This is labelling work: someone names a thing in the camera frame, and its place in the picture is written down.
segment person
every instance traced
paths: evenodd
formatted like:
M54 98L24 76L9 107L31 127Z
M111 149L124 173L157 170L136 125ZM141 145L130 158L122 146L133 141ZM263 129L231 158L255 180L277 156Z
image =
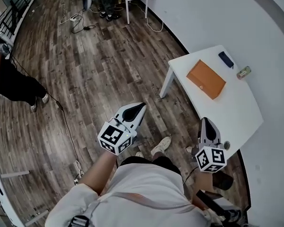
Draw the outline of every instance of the person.
M34 78L27 77L17 71L15 66L4 59L0 53L0 94L11 101L24 101L36 111L37 97L42 98L44 104L49 96L46 89Z
M72 222L86 218L91 227L210 226L203 202L184 196L180 170L164 155L171 138L164 138L152 151L152 161L138 152L122 162L100 196L117 156L105 152L50 212L46 227L80 226ZM212 174L199 173L194 192L213 191Z
M115 12L114 0L98 0L100 17L106 18L107 21L112 21L113 19L119 19L120 14Z

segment wooden floor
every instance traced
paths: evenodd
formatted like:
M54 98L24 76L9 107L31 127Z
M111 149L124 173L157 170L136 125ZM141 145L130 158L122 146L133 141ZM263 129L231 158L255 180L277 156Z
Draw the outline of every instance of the wooden floor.
M148 109L136 147L122 154L119 162L139 149L150 159L151 149L170 135L167 155L185 178L194 167L185 148L197 143L199 118L178 83L172 84L164 99L159 97L168 61L184 52L166 30L153 32L135 5L131 6L130 25L124 10L123 17L112 22L88 11L84 25L96 28L72 34L72 22L59 24L61 4L65 3L65 17L69 18L82 9L82 2L61 1L34 2L17 36L14 55L63 105L82 169L86 171L103 152L97 142L103 123L119 107L145 102ZM161 24L150 14L149 22L160 30ZM39 100L37 112L31 113L26 103L0 96L0 173L31 171L30 175L3 180L23 220L32 214L33 207L51 210L69 191L77 175L75 160L62 111L53 100L46 105ZM223 194L246 208L247 191L237 154L225 171L235 183ZM193 182L191 177L186 183L188 198ZM43 226L44 222L35 225Z

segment sneaker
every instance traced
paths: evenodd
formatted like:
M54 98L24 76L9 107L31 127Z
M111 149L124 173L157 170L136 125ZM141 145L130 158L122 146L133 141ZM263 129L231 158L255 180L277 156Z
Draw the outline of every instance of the sneaker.
M139 151L139 152L137 152L136 157L142 157L142 158L144 158L144 155L143 155L142 152Z
M30 111L32 113L36 112L36 110L37 110L37 98L36 98L35 104L33 106L30 106Z
M49 96L48 96L48 94L46 94L46 95L44 96L44 98L42 98L42 102L43 102L44 104L47 104L48 99L49 99Z
M151 151L151 155L154 156L157 152L164 153L165 150L170 146L171 137L165 137L161 142Z
M116 19L118 19L118 18L120 18L121 17L121 15L120 14L113 14L113 15L111 15L111 16L109 16L109 15L107 15L107 17L106 17L106 20L107 21L112 21L113 19L114 20L116 20Z
M107 13L106 12L101 12L100 13L100 18L105 18L107 16Z

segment small can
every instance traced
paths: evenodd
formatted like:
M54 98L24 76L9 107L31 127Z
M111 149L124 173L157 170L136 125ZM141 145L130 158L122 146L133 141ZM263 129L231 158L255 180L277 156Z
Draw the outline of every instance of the small can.
M243 70L239 71L239 73L237 74L237 78L242 79L246 77L249 73L251 73L251 69L249 66L247 66Z

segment white sneaker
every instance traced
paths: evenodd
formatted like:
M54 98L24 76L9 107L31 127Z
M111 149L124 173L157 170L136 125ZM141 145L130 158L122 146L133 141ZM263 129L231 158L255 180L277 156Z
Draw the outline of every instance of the white sneaker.
M48 96L48 94L46 94L46 95L44 96L44 98L42 98L42 102L43 102L44 104L47 104L48 99L49 99L49 96Z
M30 111L32 111L32 113L36 112L36 110L37 110L37 98L35 104L33 106L30 106Z
M143 155L142 152L139 151L139 152L137 152L136 157L142 157L142 158L144 158L144 155Z
M154 156L157 152L164 153L165 150L170 146L171 137L165 137L161 142L151 151L151 155Z

